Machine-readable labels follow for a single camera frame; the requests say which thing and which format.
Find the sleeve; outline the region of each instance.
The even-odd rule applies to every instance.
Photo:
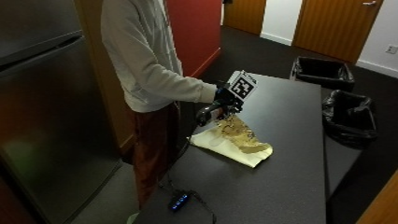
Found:
[[[151,94],[171,100],[211,103],[215,85],[193,77],[182,77],[158,64],[134,5],[129,3],[127,6],[106,8],[103,17],[107,44],[119,55],[129,74],[141,87]]]

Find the cable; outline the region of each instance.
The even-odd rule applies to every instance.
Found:
[[[193,115],[194,115],[194,117],[195,117],[195,112],[197,112],[195,111],[195,105],[193,104]],[[185,205],[186,201],[189,200],[189,196],[193,196],[198,200],[198,202],[201,203],[203,208],[211,214],[211,217],[213,217],[213,222],[211,223],[215,224],[217,223],[217,216],[215,216],[214,212],[211,211],[210,207],[207,206],[206,202],[201,199],[199,194],[194,190],[177,189],[174,184],[173,184],[173,180],[171,180],[171,177],[170,177],[170,174],[169,174],[171,166],[174,165],[174,163],[178,161],[178,159],[182,157],[182,155],[186,152],[186,149],[190,145],[190,138],[191,138],[191,135],[193,135],[195,129],[197,129],[197,123],[193,122],[190,134],[189,134],[189,137],[186,138],[185,144],[183,144],[183,146],[179,150],[179,154],[175,157],[174,161],[170,162],[170,164],[167,166],[167,169],[165,171],[166,184],[170,187],[170,189],[159,181],[158,181],[158,186],[159,186],[161,189],[165,189],[171,194],[171,200],[170,200],[170,203],[169,203],[167,206],[174,212],[177,212],[179,210],[179,208]]]

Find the hand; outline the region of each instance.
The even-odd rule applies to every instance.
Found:
[[[225,88],[217,88],[214,102],[221,105],[233,105],[237,101],[237,97],[231,92]]]

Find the black trash bin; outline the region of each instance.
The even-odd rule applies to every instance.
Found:
[[[320,85],[331,90],[351,91],[354,78],[344,63],[298,57],[294,61],[291,79]]]
[[[371,99],[346,91],[332,91],[322,103],[326,135],[343,146],[363,149],[376,138]]]

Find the crumpled paper bag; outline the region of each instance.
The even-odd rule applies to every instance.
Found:
[[[273,147],[258,142],[253,131],[235,115],[218,121],[215,127],[194,134],[190,143],[251,168],[273,154]]]

